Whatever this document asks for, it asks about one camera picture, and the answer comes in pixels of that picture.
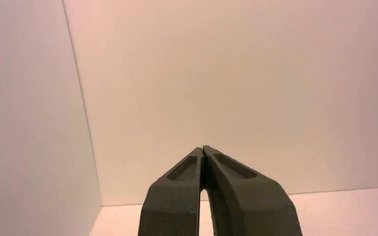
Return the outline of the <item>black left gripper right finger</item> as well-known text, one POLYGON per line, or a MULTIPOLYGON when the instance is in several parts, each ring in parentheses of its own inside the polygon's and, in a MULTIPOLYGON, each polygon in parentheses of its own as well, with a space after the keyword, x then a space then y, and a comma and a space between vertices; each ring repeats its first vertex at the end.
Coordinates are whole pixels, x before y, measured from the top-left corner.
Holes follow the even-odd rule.
POLYGON ((296 208, 275 180, 210 146, 205 183, 216 236, 300 236, 296 208))

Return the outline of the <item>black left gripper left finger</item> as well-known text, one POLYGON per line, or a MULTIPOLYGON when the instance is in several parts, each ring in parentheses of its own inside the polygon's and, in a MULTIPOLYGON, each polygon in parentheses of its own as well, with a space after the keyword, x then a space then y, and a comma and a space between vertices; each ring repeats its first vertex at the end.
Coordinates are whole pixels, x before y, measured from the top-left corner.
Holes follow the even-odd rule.
POLYGON ((196 147, 149 188, 141 208, 138 235, 199 234, 202 148, 196 147))

